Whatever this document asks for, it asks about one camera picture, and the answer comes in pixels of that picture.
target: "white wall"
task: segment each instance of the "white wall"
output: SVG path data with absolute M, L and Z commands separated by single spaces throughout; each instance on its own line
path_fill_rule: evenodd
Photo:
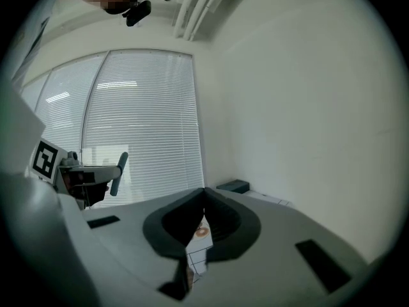
M 148 17 L 143 27 L 128 28 L 118 17 L 76 29 L 41 48 L 25 82 L 67 61 L 106 50 L 149 48 L 193 55 L 205 181 L 208 186 L 221 184 L 231 179 L 231 156 L 213 56 L 206 43 L 174 39 L 170 22 Z
M 244 0 L 213 51 L 234 176 L 368 260 L 406 212 L 407 73 L 363 0 Z

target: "small black box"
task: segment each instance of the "small black box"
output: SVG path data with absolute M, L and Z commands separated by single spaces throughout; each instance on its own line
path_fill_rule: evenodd
M 246 193 L 250 190 L 250 183 L 241 180 L 234 180 L 222 185 L 218 185 L 216 188 L 235 193 Z

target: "window blind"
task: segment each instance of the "window blind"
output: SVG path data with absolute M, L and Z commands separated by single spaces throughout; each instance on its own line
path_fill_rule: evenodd
M 41 90 L 48 76 L 49 73 L 46 73 L 24 87 L 21 97 L 27 103 L 27 105 L 30 107 L 32 111 L 35 111 L 36 109 L 38 98 L 40 97 Z
M 84 126 L 84 164 L 115 165 L 129 154 L 117 197 L 107 193 L 96 207 L 204 186 L 191 56 L 110 52 Z
M 84 109 L 103 59 L 103 54 L 89 56 L 50 73 L 36 108 L 45 125 L 43 138 L 67 151 L 80 152 Z

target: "black slot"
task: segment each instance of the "black slot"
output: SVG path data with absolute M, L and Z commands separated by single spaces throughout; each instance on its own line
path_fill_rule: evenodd
M 351 280 L 351 277 L 313 240 L 299 242 L 295 247 L 329 293 Z
M 118 221 L 120 221 L 120 219 L 117 218 L 116 216 L 108 216 L 108 217 L 94 219 L 92 221 L 88 221 L 87 223 L 90 228 L 99 228 L 101 226 L 115 223 Z

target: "white card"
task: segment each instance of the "white card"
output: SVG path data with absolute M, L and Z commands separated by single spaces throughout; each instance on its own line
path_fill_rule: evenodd
M 43 180 L 53 184 L 57 167 L 61 164 L 63 158 L 67 157 L 67 151 L 41 138 L 35 150 L 31 171 Z

